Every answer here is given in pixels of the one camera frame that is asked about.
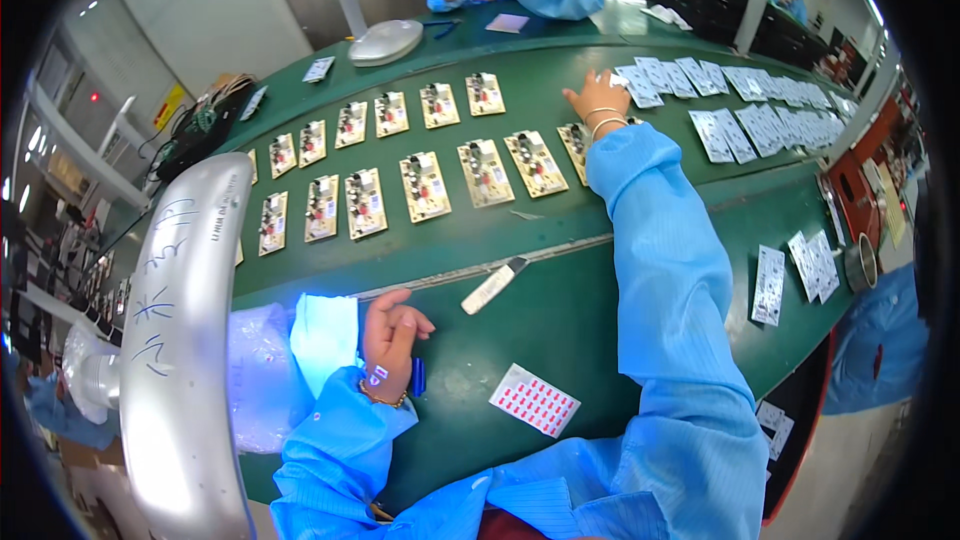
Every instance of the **wire cutters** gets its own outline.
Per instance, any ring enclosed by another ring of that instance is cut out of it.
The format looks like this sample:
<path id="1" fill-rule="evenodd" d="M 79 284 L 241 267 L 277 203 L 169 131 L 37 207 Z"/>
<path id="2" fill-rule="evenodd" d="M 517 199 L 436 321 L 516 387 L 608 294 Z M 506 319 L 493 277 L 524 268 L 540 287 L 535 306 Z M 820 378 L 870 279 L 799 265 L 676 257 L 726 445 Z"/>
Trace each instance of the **wire cutters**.
<path id="1" fill-rule="evenodd" d="M 433 37 L 434 40 L 440 40 L 441 38 L 449 34 L 451 31 L 453 31 L 453 29 L 456 28 L 458 24 L 462 24 L 462 22 L 463 22 L 463 19 L 461 18 L 446 18 L 439 21 L 424 21 L 423 27 L 426 28 L 427 26 L 446 26 L 446 29 L 439 30 L 437 35 Z"/>

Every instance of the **bracelet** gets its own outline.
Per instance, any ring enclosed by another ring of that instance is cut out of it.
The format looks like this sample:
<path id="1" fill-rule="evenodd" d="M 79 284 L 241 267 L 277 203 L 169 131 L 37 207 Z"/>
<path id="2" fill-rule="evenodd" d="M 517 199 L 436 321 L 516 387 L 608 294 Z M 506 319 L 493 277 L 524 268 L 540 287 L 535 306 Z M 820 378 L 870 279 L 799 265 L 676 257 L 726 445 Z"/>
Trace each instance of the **bracelet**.
<path id="1" fill-rule="evenodd" d="M 627 123 L 626 121 L 624 121 L 623 119 L 621 119 L 621 118 L 619 118 L 619 117 L 612 116 L 612 117 L 610 117 L 610 118 L 604 119 L 603 121 L 600 121 L 599 123 L 597 123 L 596 126 L 593 128 L 593 131 L 590 132 L 590 143 L 591 143 L 591 144 L 594 143 L 594 137 L 597 135 L 597 130 L 598 130 L 598 129 L 600 129 L 602 126 L 606 126 L 606 124 L 611 124 L 611 123 L 613 123 L 613 122 L 619 122 L 620 124 L 623 124 L 624 126 L 627 126 L 627 125 L 628 125 L 628 123 Z"/>
<path id="2" fill-rule="evenodd" d="M 396 402 L 387 402 L 382 398 L 380 398 L 379 396 L 375 396 L 371 394 L 370 390 L 367 390 L 367 385 L 366 383 L 364 383 L 363 379 L 360 379 L 360 393 L 366 396 L 366 398 L 368 398 L 371 402 L 380 403 L 381 405 L 389 405 L 394 409 L 399 409 L 401 405 L 403 405 L 403 401 L 406 400 L 407 398 L 407 391 L 403 390 L 403 394 L 400 394 L 399 400 L 397 400 Z"/>
<path id="3" fill-rule="evenodd" d="M 587 118 L 588 118 L 589 116 L 593 115 L 594 113 L 597 113 L 598 111 L 612 111 L 613 113 L 618 114 L 620 117 L 623 117 L 623 114 L 620 113 L 620 112 L 619 112 L 617 109 L 615 109 L 614 107 L 597 107 L 596 109 L 593 109 L 592 111 L 590 111 L 589 113 L 587 113 L 587 114 L 585 114 L 585 115 L 583 116 L 583 123 L 585 124 L 585 123 L 587 122 Z"/>

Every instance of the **green workbench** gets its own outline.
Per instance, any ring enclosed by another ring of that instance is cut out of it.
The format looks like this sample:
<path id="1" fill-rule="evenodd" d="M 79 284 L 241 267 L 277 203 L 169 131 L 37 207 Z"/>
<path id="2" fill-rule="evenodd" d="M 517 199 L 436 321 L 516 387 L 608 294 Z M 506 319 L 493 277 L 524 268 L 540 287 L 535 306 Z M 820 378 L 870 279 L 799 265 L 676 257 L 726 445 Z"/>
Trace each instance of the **green workbench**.
<path id="1" fill-rule="evenodd" d="M 259 175 L 246 208 L 241 235 L 246 258 L 236 269 L 234 309 L 271 302 L 290 308 L 301 293 L 360 294 L 585 241 L 580 250 L 532 263 L 473 317 L 463 312 L 460 302 L 481 277 L 433 285 L 414 294 L 410 304 L 426 313 L 437 331 L 414 349 L 425 361 L 427 391 L 414 399 L 419 424 L 394 443 L 389 483 L 380 496 L 390 512 L 412 505 L 439 486 L 552 442 L 487 404 L 511 363 L 582 401 L 565 437 L 618 436 L 637 412 L 640 389 L 617 373 L 613 229 L 601 199 L 580 185 L 556 133 L 557 126 L 576 120 L 561 89 L 579 90 L 588 68 L 600 71 L 631 65 L 635 56 L 649 55 L 764 67 L 774 76 L 816 81 L 824 90 L 847 94 L 806 71 L 763 57 L 747 60 L 731 54 L 724 46 L 648 18 L 630 0 L 607 0 L 606 8 L 591 20 L 534 17 L 517 35 L 484 30 L 499 12 L 529 15 L 518 4 L 504 2 L 427 16 L 426 20 L 452 16 L 463 21 L 440 40 L 432 38 L 436 27 L 426 28 L 418 48 L 387 66 L 352 66 L 346 42 L 297 61 L 263 80 L 269 89 L 259 112 L 249 121 L 237 121 L 221 148 L 256 149 Z M 324 81 L 317 85 L 301 81 L 315 58 L 330 54 L 338 60 Z M 479 71 L 498 76 L 506 114 L 470 116 L 464 78 Z M 451 84 L 461 123 L 426 130 L 419 90 L 431 82 Z M 380 139 L 368 124 L 366 141 L 333 149 L 340 107 L 351 101 L 371 102 L 387 91 L 405 93 L 410 131 Z M 809 304 L 799 275 L 788 267 L 779 327 L 748 319 L 759 245 L 786 250 L 786 241 L 798 230 L 809 237 L 825 229 L 829 238 L 834 237 L 813 178 L 818 167 L 812 156 L 800 150 L 781 151 L 744 165 L 711 163 L 688 110 L 733 110 L 746 103 L 736 93 L 691 100 L 666 95 L 664 101 L 664 106 L 652 111 L 631 114 L 653 124 L 683 150 L 683 171 L 703 198 L 733 268 L 733 303 L 726 318 L 733 356 L 760 398 L 810 354 L 852 299 L 841 272 L 843 283 L 833 297 L 825 305 Z M 314 120 L 326 121 L 327 157 L 272 180 L 270 141 L 288 132 L 297 138 L 299 130 Z M 523 129 L 541 133 L 570 189 L 533 200 L 509 164 L 515 201 L 474 209 L 456 147 L 477 138 L 494 139 L 506 157 L 503 138 Z M 398 162 L 428 150 L 437 153 L 453 211 L 414 225 L 407 216 Z M 308 183 L 320 175 L 343 178 L 373 167 L 380 171 L 390 228 L 352 241 L 341 204 L 338 234 L 304 243 L 305 219 L 300 213 L 306 210 Z M 257 256 L 260 210 L 265 198 L 281 191 L 290 192 L 286 247 L 261 258 Z M 365 309 L 362 304 L 361 320 Z M 561 357 L 550 357 L 556 353 Z M 281 465 L 278 455 L 244 454 L 240 463 L 249 498 L 269 502 L 279 496 L 270 478 Z"/>

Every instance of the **silver bangle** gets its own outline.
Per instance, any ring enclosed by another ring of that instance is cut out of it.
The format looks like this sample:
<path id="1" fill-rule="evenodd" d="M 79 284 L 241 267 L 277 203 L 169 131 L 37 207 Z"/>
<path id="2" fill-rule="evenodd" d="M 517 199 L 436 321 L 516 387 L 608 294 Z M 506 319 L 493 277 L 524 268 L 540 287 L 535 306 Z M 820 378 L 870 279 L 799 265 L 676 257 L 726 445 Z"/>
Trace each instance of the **silver bangle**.
<path id="1" fill-rule="evenodd" d="M 587 114 L 585 114 L 585 115 L 583 116 L 583 123 L 585 124 L 585 123 L 587 122 L 587 118 L 588 118 L 589 116 L 593 115 L 594 113 L 597 113 L 598 111 L 612 111 L 613 113 L 618 114 L 620 117 L 623 117 L 623 114 L 620 113 L 620 112 L 619 112 L 617 109 L 615 109 L 614 107 L 597 107 L 596 109 L 593 109 L 592 111 L 590 111 L 589 113 L 587 113 Z"/>
<path id="2" fill-rule="evenodd" d="M 606 126 L 606 124 L 610 124 L 610 123 L 612 123 L 612 122 L 619 122 L 620 124 L 623 124 L 624 126 L 628 126 L 628 123 L 627 123 L 626 121 L 624 121 L 623 119 L 621 119 L 621 118 L 619 118 L 619 117 L 615 117 L 615 116 L 612 116 L 612 117 L 610 117 L 610 118 L 604 119 L 603 121 L 600 121 L 599 123 L 596 124 L 596 126 L 593 127 L 593 131 L 590 132 L 590 144 L 591 144 L 591 145 L 594 143 L 594 138 L 595 138 L 596 135 L 597 135 L 597 130 L 600 129 L 602 126 Z"/>

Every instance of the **yellow warning sign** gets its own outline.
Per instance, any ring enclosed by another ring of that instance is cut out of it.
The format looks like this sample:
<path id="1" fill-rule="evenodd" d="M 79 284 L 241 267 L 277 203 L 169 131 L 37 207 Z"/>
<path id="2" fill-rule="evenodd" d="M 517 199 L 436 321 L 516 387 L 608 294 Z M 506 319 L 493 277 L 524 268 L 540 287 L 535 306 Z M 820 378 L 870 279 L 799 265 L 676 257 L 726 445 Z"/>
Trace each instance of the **yellow warning sign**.
<path id="1" fill-rule="evenodd" d="M 170 93 L 167 94 L 167 97 L 163 100 L 163 105 L 153 118 L 153 127 L 157 130 L 162 130 L 166 127 L 167 122 L 174 116 L 174 111 L 177 110 L 181 101 L 184 100 L 185 95 L 186 91 L 184 87 L 180 84 L 174 84 L 173 90 L 170 90 Z"/>

